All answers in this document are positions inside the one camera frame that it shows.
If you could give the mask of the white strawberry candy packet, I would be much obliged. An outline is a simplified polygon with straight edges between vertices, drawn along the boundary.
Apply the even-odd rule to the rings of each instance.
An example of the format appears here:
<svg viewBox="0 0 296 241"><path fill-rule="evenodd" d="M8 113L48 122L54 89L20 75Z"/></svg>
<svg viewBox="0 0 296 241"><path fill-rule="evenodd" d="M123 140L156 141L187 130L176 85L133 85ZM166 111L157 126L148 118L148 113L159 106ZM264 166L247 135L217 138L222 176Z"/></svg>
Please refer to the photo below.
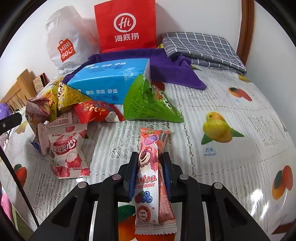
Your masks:
<svg viewBox="0 0 296 241"><path fill-rule="evenodd" d="M48 130L50 166L58 179L88 177L90 170L82 145L86 124L57 126Z"/></svg>

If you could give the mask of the yellow triangular snack bag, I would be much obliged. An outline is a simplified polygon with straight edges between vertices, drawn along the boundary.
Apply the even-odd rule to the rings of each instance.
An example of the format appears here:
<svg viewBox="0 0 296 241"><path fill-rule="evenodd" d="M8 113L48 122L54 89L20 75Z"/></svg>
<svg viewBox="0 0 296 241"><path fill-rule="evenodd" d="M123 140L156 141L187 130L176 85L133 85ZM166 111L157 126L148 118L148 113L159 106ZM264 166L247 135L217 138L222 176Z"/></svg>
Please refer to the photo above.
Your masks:
<svg viewBox="0 0 296 241"><path fill-rule="evenodd" d="M62 82L59 83L57 108L60 112L64 113L70 110L74 105L89 100L92 99L82 94L80 91Z"/></svg>

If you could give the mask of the pink Lotso candy stick packet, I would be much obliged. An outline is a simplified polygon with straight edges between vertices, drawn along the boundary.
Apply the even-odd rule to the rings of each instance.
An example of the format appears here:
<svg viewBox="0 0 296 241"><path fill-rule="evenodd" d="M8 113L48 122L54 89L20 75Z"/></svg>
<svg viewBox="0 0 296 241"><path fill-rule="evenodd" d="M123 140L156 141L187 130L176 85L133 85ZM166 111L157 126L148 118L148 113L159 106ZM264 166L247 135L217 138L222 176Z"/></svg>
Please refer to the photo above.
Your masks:
<svg viewBox="0 0 296 241"><path fill-rule="evenodd" d="M140 129L138 172L134 188L137 235L168 235L177 232L177 220L168 199L160 161L170 133Z"/></svg>

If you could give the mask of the red snack packet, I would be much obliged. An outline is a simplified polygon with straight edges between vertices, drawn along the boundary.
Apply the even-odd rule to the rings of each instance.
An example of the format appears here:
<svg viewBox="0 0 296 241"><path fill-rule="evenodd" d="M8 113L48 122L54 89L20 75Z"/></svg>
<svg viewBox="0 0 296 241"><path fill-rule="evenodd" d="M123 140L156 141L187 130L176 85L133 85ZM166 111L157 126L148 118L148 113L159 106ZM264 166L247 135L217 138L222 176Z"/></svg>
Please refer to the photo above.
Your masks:
<svg viewBox="0 0 296 241"><path fill-rule="evenodd" d="M125 120L119 109L104 101L89 100L74 106L81 124L90 122L116 123Z"/></svg>

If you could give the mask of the green triangular snack bag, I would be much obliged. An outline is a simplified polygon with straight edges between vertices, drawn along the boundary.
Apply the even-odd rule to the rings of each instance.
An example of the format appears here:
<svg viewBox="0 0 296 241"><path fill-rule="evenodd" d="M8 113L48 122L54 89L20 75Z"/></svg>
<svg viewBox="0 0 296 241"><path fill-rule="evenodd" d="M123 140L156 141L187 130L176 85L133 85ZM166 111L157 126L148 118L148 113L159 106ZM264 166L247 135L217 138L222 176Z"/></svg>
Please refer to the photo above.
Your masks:
<svg viewBox="0 0 296 241"><path fill-rule="evenodd" d="M142 74L135 78L123 102L126 120L184 121L165 93L152 85Z"/></svg>

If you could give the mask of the yellow pink snack bag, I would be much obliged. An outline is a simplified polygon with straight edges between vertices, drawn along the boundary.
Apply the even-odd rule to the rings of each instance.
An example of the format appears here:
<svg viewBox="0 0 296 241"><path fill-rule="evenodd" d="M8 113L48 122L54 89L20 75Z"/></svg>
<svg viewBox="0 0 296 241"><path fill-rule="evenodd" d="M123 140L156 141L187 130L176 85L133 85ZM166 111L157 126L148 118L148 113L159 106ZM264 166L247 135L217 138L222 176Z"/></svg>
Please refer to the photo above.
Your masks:
<svg viewBox="0 0 296 241"><path fill-rule="evenodd" d="M41 97L46 97L49 100L49 106L51 111L48 117L49 122L54 121L57 117L58 88L62 80L63 80L63 77L57 78L50 85L45 87L40 94Z"/></svg>

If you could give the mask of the patterned brown box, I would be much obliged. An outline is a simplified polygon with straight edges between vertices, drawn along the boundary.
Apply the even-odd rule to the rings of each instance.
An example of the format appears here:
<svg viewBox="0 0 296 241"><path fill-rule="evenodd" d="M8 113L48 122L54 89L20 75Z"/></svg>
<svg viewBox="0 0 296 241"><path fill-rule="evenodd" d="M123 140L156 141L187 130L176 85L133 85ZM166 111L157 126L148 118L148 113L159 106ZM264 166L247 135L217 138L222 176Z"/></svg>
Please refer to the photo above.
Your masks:
<svg viewBox="0 0 296 241"><path fill-rule="evenodd" d="M43 88L49 83L49 79L45 73L42 73L33 79L33 86L36 94L39 94Z"/></svg>

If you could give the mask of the pink wafer packet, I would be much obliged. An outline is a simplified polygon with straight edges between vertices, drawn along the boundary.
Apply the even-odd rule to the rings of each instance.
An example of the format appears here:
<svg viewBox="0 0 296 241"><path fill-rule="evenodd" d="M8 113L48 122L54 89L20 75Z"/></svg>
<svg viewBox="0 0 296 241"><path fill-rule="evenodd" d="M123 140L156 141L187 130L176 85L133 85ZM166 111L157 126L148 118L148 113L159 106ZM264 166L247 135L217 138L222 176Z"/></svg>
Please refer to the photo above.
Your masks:
<svg viewBox="0 0 296 241"><path fill-rule="evenodd" d="M75 110L71 110L70 112L62 114L60 117L56 118L55 121L47 123L46 125L43 123L39 123L37 125L38 139L42 155L46 155L50 147L48 129L75 123L79 123L78 116Z"/></svg>

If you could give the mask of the fruit print tablecloth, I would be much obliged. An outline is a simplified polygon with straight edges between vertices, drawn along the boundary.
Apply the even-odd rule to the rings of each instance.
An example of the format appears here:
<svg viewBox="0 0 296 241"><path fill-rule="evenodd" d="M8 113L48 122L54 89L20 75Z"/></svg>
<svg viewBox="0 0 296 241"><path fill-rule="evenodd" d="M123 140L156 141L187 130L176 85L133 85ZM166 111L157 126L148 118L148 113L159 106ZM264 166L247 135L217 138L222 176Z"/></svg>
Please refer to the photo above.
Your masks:
<svg viewBox="0 0 296 241"><path fill-rule="evenodd" d="M199 182L219 181L270 234L295 210L295 190L278 185L278 176L295 176L295 147L271 105L252 83L226 71L198 71L207 88L167 84L165 94L182 123L125 120L91 123L83 152L89 182L101 181L127 162L140 146L140 128L170 130L171 159Z"/></svg>

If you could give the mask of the white Miniso plastic bag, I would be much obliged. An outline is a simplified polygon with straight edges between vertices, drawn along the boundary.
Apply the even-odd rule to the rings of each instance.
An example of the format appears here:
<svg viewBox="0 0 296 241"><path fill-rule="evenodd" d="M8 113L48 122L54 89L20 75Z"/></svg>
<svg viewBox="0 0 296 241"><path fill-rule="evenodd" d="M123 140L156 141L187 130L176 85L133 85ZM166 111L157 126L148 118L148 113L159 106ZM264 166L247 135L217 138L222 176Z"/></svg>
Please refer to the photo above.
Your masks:
<svg viewBox="0 0 296 241"><path fill-rule="evenodd" d="M46 22L47 50L59 74L69 73L99 52L99 41L73 6L65 6Z"/></svg>

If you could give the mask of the blue tissue pack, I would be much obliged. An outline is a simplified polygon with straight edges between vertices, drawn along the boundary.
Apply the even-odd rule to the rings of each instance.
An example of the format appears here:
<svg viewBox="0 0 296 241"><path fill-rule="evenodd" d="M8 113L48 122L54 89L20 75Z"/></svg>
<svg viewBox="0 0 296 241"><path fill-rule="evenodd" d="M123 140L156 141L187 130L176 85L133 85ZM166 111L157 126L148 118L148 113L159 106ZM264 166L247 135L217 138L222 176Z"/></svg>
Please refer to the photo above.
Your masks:
<svg viewBox="0 0 296 241"><path fill-rule="evenodd" d="M112 60L84 66L67 85L93 100L123 104L138 75L151 80L150 73L148 58Z"/></svg>

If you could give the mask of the red Haidilao paper bag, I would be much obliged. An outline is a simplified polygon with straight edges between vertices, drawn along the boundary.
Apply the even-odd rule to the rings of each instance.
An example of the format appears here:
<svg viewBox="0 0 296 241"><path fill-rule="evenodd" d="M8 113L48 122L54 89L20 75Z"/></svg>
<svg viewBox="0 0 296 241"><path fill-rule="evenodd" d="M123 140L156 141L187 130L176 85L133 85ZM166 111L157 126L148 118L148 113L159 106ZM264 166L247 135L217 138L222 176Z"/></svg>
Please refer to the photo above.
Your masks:
<svg viewBox="0 0 296 241"><path fill-rule="evenodd" d="M155 1L106 1L94 11L103 53L157 47Z"/></svg>

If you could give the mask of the purple towel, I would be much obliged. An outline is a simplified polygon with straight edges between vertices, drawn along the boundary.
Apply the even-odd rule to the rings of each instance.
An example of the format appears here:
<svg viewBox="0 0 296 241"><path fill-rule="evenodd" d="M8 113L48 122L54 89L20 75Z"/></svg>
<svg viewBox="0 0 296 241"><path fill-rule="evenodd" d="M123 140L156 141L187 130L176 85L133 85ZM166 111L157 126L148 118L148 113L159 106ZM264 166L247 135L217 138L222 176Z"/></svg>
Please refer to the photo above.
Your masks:
<svg viewBox="0 0 296 241"><path fill-rule="evenodd" d="M78 71L87 65L111 60L134 58L149 59L151 80L153 82L172 83L198 90L204 90L207 88L207 85L199 79L194 70L191 68L191 60L188 57L179 55L177 57L170 58L166 55L163 48L133 49L94 54L88 58L88 61L83 63L72 73L67 74L62 82L67 84L75 76L75 74L78 73Z"/></svg>

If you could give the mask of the grey checked folded cloth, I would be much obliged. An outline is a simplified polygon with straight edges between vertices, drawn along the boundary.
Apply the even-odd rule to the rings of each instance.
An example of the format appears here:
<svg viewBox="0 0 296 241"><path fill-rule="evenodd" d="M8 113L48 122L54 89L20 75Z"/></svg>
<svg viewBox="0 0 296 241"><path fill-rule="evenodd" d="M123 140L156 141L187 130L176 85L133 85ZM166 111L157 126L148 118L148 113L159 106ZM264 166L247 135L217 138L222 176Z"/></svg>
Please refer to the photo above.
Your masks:
<svg viewBox="0 0 296 241"><path fill-rule="evenodd" d="M168 57L183 55L194 65L246 74L244 64L224 37L193 32L168 32L162 34L162 44Z"/></svg>

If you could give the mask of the brown wooden door frame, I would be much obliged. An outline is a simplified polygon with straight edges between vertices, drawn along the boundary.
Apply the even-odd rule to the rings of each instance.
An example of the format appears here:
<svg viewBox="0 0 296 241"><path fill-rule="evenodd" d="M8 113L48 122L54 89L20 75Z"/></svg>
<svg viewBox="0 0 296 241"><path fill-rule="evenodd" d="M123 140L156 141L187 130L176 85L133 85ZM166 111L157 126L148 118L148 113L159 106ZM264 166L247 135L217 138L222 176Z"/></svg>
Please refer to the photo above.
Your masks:
<svg viewBox="0 0 296 241"><path fill-rule="evenodd" d="M254 0L241 1L241 14L240 34L236 53L242 63L246 65L254 28Z"/></svg>

